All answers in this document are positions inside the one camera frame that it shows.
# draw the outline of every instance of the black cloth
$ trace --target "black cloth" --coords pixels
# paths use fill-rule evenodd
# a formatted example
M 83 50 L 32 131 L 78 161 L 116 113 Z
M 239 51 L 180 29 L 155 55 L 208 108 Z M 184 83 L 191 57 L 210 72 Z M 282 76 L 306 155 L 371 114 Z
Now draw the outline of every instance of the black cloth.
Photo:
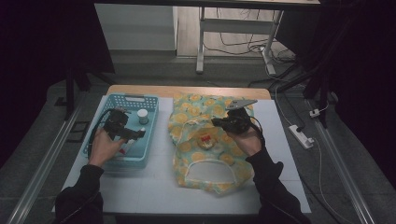
M 85 165 L 74 187 L 64 189 L 55 201 L 53 223 L 104 223 L 103 198 L 99 192 L 99 178 L 104 170 Z
M 273 163 L 265 147 L 248 157 L 247 161 L 255 172 L 253 181 L 262 203 L 258 223 L 311 223 L 301 212 L 298 199 L 279 181 L 282 162 Z M 64 223 L 76 224 L 103 223 L 103 199 L 99 193 L 99 178 L 103 172 L 102 168 L 93 165 L 81 168 L 76 185 L 64 189 L 56 198 L 54 223 L 61 223 L 63 220 Z
M 247 161 L 253 167 L 253 181 L 262 204 L 257 223 L 311 223 L 301 212 L 298 199 L 279 180 L 283 169 L 282 162 L 273 163 L 265 147 L 248 157 Z

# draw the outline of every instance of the floor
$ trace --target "floor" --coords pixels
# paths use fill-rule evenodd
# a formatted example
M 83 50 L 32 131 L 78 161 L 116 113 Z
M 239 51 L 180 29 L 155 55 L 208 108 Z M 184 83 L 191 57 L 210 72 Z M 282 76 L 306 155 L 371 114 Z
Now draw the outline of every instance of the floor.
M 198 17 L 197 8 L 188 9 L 194 11 Z M 211 13 L 212 16 L 216 15 L 216 11 Z M 234 12 L 234 15 L 245 16 L 241 11 Z M 191 28 L 197 31 L 197 27 L 182 25 L 179 22 L 179 28 L 179 36 L 196 36 L 192 31 L 187 30 L 183 34 L 183 29 Z M 238 37 L 239 39 L 237 40 L 231 40 L 230 38 L 226 40 L 230 41 L 227 43 L 246 41 L 245 35 Z M 207 45 L 210 44 L 211 48 L 225 48 L 219 39 L 217 42 L 212 42 L 212 40 L 211 37 L 205 37 L 205 43 Z M 244 88 L 250 86 L 251 88 L 268 89 L 274 83 L 274 80 L 266 75 L 262 59 L 256 53 L 251 53 L 252 56 L 247 57 L 225 57 L 226 55 L 231 55 L 217 55 L 217 52 L 207 50 L 205 52 L 205 56 L 208 56 L 205 58 L 205 72 L 201 76 L 196 75 L 193 56 L 196 50 L 195 41 L 186 39 L 186 43 L 193 44 L 184 47 L 184 49 L 179 45 L 178 57 L 152 54 L 136 56 L 128 53 L 113 52 L 112 59 L 116 74 L 108 74 L 108 76 L 119 84 L 135 85 Z M 245 48 L 246 46 L 233 50 L 242 52 Z M 282 48 L 282 46 L 279 46 L 277 50 L 281 51 Z M 276 71 L 280 74 L 289 66 L 288 63 L 276 64 Z M 299 70 L 296 69 L 291 75 L 297 76 L 298 74 Z M 89 75 L 89 79 L 92 84 L 90 91 L 82 93 L 77 91 L 77 96 L 86 94 L 77 121 L 90 121 L 92 119 L 101 96 L 106 94 L 108 89 L 108 84 L 103 80 L 92 75 Z M 249 85 L 254 80 L 263 81 Z M 357 216 L 352 200 L 334 169 L 329 151 L 318 134 L 315 122 L 307 114 L 308 107 L 302 97 L 303 88 L 304 86 L 299 85 L 285 94 L 273 93 L 272 99 L 277 102 L 279 116 L 283 122 L 291 153 L 297 164 L 300 177 L 304 181 L 304 190 L 312 209 L 312 213 L 307 215 L 313 223 L 363 223 Z M 58 130 L 64 125 L 64 107 L 55 106 L 55 102 L 59 97 L 65 97 L 64 82 L 49 88 L 48 100 L 43 106 L 40 115 L 28 134 L 21 140 L 12 157 L 0 170 L 0 223 L 7 222 L 34 175 L 35 169 L 43 159 L 47 149 L 50 148 Z M 315 105 L 316 99 L 310 100 L 310 104 Z M 338 118 L 334 112 L 335 104 L 336 101 L 331 100 L 327 108 L 328 130 L 332 134 L 333 141 L 345 160 L 356 185 L 359 187 L 375 223 L 396 223 L 396 214 L 394 213 L 396 209 L 396 192 L 394 188 L 381 173 L 364 146 Z M 288 131 L 291 123 L 304 125 L 305 135 L 315 138 L 317 144 L 310 150 L 303 149 Z M 75 136 L 69 134 L 67 138 L 74 139 Z M 51 209 L 54 198 L 62 189 L 68 172 L 73 165 L 74 158 L 79 151 L 80 144 L 74 142 L 64 143 L 46 181 L 38 192 L 35 202 L 32 204 L 30 212 L 26 214 L 24 223 L 50 223 L 53 220 Z M 114 216 L 105 216 L 105 223 L 115 222 Z M 145 220 L 137 221 L 137 223 L 145 223 Z M 164 223 L 164 220 L 155 219 L 151 223 Z M 218 220 L 217 223 L 224 223 L 224 220 Z

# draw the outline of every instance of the basket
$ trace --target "basket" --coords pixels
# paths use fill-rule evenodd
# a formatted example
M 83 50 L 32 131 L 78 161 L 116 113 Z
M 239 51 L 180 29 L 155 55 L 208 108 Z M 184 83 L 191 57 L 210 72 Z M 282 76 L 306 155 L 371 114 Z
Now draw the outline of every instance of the basket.
M 96 110 L 95 117 L 92 120 L 92 124 L 89 130 L 89 134 L 86 136 L 86 140 L 81 147 L 82 156 L 88 158 L 88 141 L 89 135 L 93 129 L 93 126 L 98 122 L 101 115 L 108 109 L 115 107 L 122 107 L 129 113 L 128 123 L 125 128 L 138 131 L 141 128 L 145 128 L 146 133 L 143 138 L 135 141 L 125 155 L 117 154 L 112 160 L 107 161 L 103 168 L 106 172 L 126 172 L 134 169 L 143 169 L 146 167 L 149 156 L 149 147 L 152 139 L 153 129 L 158 117 L 158 106 L 159 99 L 153 95 L 129 95 L 124 93 L 113 93 L 106 97 L 106 101 L 100 104 Z M 146 109 L 148 111 L 148 123 L 140 124 L 137 111 L 139 109 Z M 105 115 L 99 124 L 99 127 L 103 127 L 105 120 L 108 117 Z

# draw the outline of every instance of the metal rail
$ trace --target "metal rail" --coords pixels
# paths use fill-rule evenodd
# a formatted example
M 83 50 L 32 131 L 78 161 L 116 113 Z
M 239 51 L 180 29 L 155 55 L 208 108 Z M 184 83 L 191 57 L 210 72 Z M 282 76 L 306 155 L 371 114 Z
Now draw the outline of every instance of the metal rail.
M 313 109 L 307 100 L 305 100 L 305 103 L 310 110 Z M 346 189 L 346 192 L 350 196 L 352 204 L 355 207 L 356 213 L 359 219 L 361 220 L 361 223 L 375 224 L 373 215 L 371 214 L 366 201 L 364 201 L 364 198 L 361 195 L 361 191 L 359 190 L 358 186 L 353 180 L 352 175 L 348 171 L 347 166 L 344 163 L 344 160 L 341 154 L 339 153 L 337 146 L 332 140 L 332 136 L 330 135 L 329 131 L 322 126 L 321 122 L 318 119 L 315 119 L 315 125 L 318 129 L 321 139 L 324 142 L 325 147 L 329 152 L 335 170 L 337 171 L 337 174 L 340 176 L 340 179 L 344 184 L 344 188 Z
M 28 216 L 30 209 L 32 208 L 33 203 L 35 202 L 35 199 L 38 195 L 38 192 L 43 187 L 43 184 L 47 179 L 50 169 L 52 168 L 53 163 L 55 163 L 55 160 L 58 157 L 62 146 L 64 145 L 64 141 L 66 140 L 67 135 L 73 127 L 73 123 L 79 114 L 79 111 L 85 101 L 86 96 L 87 92 L 81 92 L 78 95 L 78 106 L 76 107 L 73 114 L 70 116 L 69 120 L 66 120 L 62 125 L 61 130 L 56 135 L 55 140 L 52 142 L 49 150 L 47 151 L 43 160 L 40 162 L 38 168 L 35 171 L 35 174 L 33 175 L 20 200 L 15 206 L 14 211 L 12 212 L 11 216 L 7 221 L 7 224 L 23 223 Z

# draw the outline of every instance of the tabletop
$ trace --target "tabletop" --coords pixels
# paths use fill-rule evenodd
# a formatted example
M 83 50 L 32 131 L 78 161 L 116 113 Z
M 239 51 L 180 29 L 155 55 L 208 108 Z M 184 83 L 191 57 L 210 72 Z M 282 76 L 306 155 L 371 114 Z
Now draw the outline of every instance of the tabletop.
M 160 97 L 173 97 L 175 93 L 198 93 L 203 95 L 245 96 L 247 98 L 261 100 L 271 99 L 268 90 L 251 88 L 113 85 L 110 86 L 107 94 L 116 92 L 130 94 L 147 94 L 149 92 Z
M 167 130 L 173 111 L 175 93 L 197 93 L 223 96 L 245 96 L 258 99 L 254 108 L 255 118 L 260 121 L 265 133 L 268 153 L 274 161 L 285 164 L 280 180 L 302 204 L 302 211 L 310 213 L 300 177 L 284 133 L 276 105 L 268 90 L 245 88 L 179 87 L 179 86 L 111 86 L 98 106 L 93 118 L 100 116 L 109 94 L 158 95 L 159 113 L 144 169 L 122 174 L 105 172 L 101 177 L 101 193 L 104 198 L 104 212 L 109 214 L 138 215 L 254 215 L 260 209 L 259 194 L 251 179 L 232 193 L 217 195 L 201 189 L 185 189 L 177 185 L 172 160 L 175 146 Z M 79 169 L 87 158 L 77 155 L 67 177 L 64 188 L 73 186 L 78 179 Z

